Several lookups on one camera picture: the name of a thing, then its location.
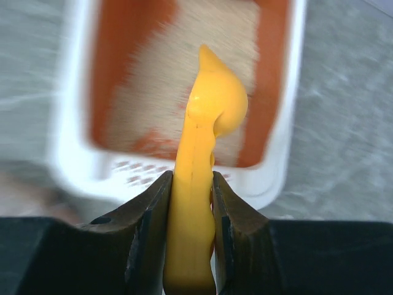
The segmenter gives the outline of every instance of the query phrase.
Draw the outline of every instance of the gray surface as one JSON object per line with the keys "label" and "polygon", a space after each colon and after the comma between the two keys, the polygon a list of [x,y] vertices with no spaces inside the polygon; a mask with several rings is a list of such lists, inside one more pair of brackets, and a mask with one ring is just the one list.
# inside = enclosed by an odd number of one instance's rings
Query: gray surface
{"label": "gray surface", "polygon": [[[358,3],[309,1],[287,183],[262,210],[269,217],[393,221],[393,30]],[[50,183],[34,173],[45,163],[62,8],[0,0],[0,162],[37,183]],[[112,207],[78,205],[87,219]]]}

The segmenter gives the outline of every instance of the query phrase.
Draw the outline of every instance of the gray floor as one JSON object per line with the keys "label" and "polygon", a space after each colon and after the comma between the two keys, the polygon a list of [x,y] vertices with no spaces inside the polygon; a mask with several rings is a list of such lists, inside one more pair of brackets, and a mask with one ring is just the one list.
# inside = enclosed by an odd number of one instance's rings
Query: gray floor
{"label": "gray floor", "polygon": [[[62,10],[63,0],[0,0],[0,170],[46,185]],[[268,217],[393,221],[392,11],[309,1],[288,177]],[[86,220],[113,207],[77,205]]]}

